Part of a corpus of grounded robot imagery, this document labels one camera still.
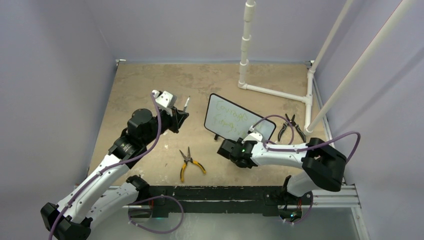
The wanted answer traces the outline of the white green whiteboard marker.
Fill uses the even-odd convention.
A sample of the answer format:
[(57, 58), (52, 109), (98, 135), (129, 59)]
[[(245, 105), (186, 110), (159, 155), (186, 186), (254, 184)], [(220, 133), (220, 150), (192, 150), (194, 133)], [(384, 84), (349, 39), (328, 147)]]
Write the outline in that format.
[(185, 102), (185, 104), (184, 104), (184, 106), (183, 106), (183, 111), (185, 112), (186, 110), (187, 110), (187, 108), (188, 108), (188, 105), (189, 105), (189, 102), (190, 102), (190, 96), (186, 99), (186, 102)]

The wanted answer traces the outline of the black-framed whiteboard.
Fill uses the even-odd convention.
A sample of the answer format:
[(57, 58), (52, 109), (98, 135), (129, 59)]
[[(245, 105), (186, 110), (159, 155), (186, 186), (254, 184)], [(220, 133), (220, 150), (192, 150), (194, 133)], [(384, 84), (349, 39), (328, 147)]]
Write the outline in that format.
[(204, 127), (215, 135), (230, 140), (245, 138), (251, 126), (263, 117), (216, 93), (209, 96)]

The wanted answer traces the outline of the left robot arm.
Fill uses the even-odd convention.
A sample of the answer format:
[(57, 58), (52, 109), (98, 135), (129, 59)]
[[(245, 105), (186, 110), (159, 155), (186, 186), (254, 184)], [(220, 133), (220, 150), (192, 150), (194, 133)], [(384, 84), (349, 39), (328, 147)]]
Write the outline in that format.
[(109, 191), (115, 180), (154, 149), (161, 134), (167, 130), (178, 133), (189, 117), (189, 113), (174, 106), (157, 108), (156, 113), (153, 116), (146, 108), (135, 110), (98, 167), (64, 199), (41, 208), (50, 240), (86, 240), (96, 225), (125, 205), (153, 204), (157, 199), (177, 201), (161, 192), (154, 194), (138, 175)]

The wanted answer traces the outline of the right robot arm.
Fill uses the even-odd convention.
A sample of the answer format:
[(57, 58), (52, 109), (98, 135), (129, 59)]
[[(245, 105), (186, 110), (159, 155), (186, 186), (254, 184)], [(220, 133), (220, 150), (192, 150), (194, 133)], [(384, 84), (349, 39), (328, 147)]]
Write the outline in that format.
[(286, 178), (280, 191), (282, 200), (288, 204), (313, 190), (339, 192), (348, 162), (345, 155), (316, 137), (291, 145), (272, 144), (250, 136), (225, 139), (217, 154), (239, 168), (273, 165), (301, 169), (301, 173)]

